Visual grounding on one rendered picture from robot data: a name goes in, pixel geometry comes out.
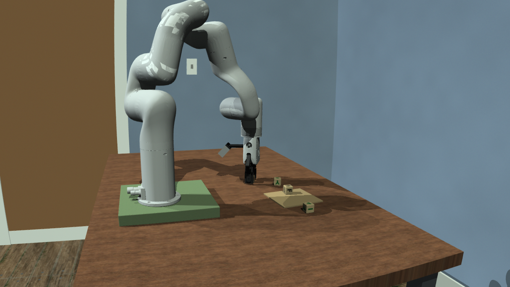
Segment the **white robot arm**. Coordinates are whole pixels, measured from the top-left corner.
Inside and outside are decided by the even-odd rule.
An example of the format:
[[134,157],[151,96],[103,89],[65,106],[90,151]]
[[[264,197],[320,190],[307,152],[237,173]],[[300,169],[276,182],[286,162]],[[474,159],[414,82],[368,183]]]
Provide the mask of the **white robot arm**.
[[176,103],[170,94],[155,88],[175,81],[184,42],[196,49],[206,49],[214,75],[239,95],[221,102],[221,114],[241,120],[242,136],[262,135],[262,99],[237,64],[227,26],[219,21],[206,23],[208,16],[209,7],[203,0],[168,6],[161,13],[150,53],[139,55],[131,65],[124,109],[130,119],[143,123],[142,183],[127,187],[127,193],[139,195],[142,205],[162,207],[180,201],[180,193],[175,191],[173,150]]

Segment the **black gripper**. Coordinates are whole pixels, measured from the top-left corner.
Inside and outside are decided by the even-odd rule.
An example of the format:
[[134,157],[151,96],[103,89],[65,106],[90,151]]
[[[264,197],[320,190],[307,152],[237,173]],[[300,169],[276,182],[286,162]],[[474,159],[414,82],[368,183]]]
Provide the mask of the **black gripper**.
[[244,182],[253,184],[254,175],[256,179],[256,165],[259,163],[260,160],[259,137],[261,136],[242,136],[242,137],[244,137],[243,143],[243,163],[245,163]]

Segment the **beige flat mat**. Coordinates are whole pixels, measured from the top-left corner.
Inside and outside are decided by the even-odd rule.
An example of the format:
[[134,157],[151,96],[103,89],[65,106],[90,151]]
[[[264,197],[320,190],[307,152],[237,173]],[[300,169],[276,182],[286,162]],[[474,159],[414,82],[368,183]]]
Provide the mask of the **beige flat mat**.
[[304,202],[319,203],[323,200],[313,196],[312,194],[301,190],[300,188],[294,189],[293,194],[285,194],[283,191],[274,191],[270,193],[263,193],[266,197],[278,203],[284,209],[296,206],[302,206]]

